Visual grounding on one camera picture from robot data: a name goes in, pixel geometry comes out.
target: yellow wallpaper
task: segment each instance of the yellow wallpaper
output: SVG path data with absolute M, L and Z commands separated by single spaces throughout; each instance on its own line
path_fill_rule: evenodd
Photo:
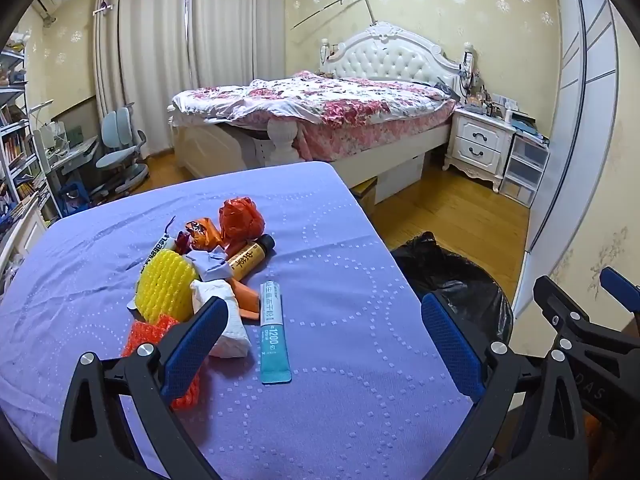
M 620 81 L 609 153 L 587 214 L 551 277 L 593 322 L 620 330 L 632 319 L 631 314 L 600 288 L 598 277 L 604 267 L 612 266 L 633 283 L 640 283 L 640 202 L 636 198 L 640 47 L 617 12 L 614 18 Z M 516 322 L 511 346 L 519 352 L 544 354 L 554 335 L 540 309 L 531 303 Z
M 95 95 L 92 11 L 95 0 L 65 0 L 44 29 L 46 88 L 53 116 Z
M 363 2 L 346 0 L 294 31 L 291 27 L 334 0 L 286 0 L 287 73 L 315 71 L 321 38 L 339 43 L 370 24 Z M 558 0 L 370 0 L 377 20 L 441 45 L 458 60 L 466 41 L 478 53 L 489 92 L 516 99 L 549 134 L 558 93 Z
M 24 16 L 20 20 L 17 27 L 18 32 L 28 32 L 31 39 L 27 44 L 26 50 L 26 69 L 27 69 L 27 102 L 30 107 L 40 104 L 49 99 L 47 97 L 47 71 L 45 60 L 45 38 L 44 28 L 42 27 L 42 18 L 33 10 L 32 7 L 27 9 Z M 24 105 L 22 99 L 17 100 L 19 106 Z M 31 118 L 31 125 L 34 128 L 41 126 L 51 118 L 50 107 L 43 108 L 38 112 L 36 124 Z

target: bed corner post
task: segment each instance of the bed corner post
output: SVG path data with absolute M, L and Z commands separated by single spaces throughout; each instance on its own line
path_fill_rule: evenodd
M 275 144 L 275 149 L 267 161 L 267 166 L 282 166 L 303 161 L 292 145 L 298 135 L 298 123 L 296 121 L 270 119 L 267 124 L 267 134 Z

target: black trash bag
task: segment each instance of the black trash bag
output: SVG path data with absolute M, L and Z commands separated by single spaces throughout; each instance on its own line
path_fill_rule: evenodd
M 440 247 L 428 231 L 391 254 L 420 301 L 437 290 L 455 313 L 474 323 L 489 341 L 509 343 L 511 305 L 484 269 Z

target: tufted headboard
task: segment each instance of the tufted headboard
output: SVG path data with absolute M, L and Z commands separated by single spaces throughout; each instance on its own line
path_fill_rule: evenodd
M 473 46 L 465 43 L 465 52 Z M 436 83 L 441 79 L 460 94 L 460 62 L 442 55 L 439 45 L 404 28 L 378 22 L 338 45 L 324 71 L 337 77 L 395 79 Z

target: brown bottle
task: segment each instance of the brown bottle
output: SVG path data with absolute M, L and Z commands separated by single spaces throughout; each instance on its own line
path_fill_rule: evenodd
M 262 235 L 255 242 L 248 244 L 239 253 L 229 258 L 228 263 L 233 271 L 234 278 L 242 280 L 255 267 L 263 261 L 267 254 L 273 251 L 276 242 L 269 235 Z

